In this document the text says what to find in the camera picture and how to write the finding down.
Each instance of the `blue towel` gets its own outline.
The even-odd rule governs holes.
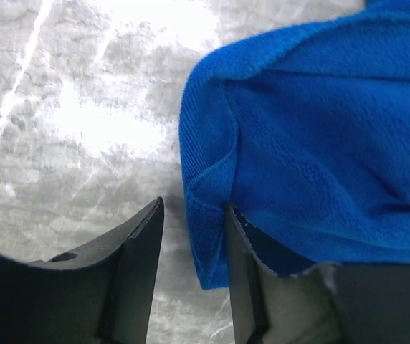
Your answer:
[[[204,289],[228,285],[226,202],[314,262],[410,262],[410,1],[212,52],[179,137]]]

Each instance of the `terry cloth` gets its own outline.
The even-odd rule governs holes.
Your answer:
[[[179,138],[203,288],[228,285],[227,202],[314,262],[410,262],[410,1],[212,52]]]

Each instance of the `towel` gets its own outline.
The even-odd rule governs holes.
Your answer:
[[[186,83],[179,140],[204,289],[229,283],[229,202],[313,262],[410,262],[410,1],[212,52]]]

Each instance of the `blue cloth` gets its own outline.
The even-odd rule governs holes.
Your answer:
[[[212,52],[179,137],[203,288],[228,285],[226,202],[314,262],[410,262],[410,1]]]

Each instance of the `marble surface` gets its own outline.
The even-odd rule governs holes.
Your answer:
[[[0,252],[50,259],[166,202],[149,344],[233,343],[189,251],[178,109],[207,52],[363,0],[0,0]]]

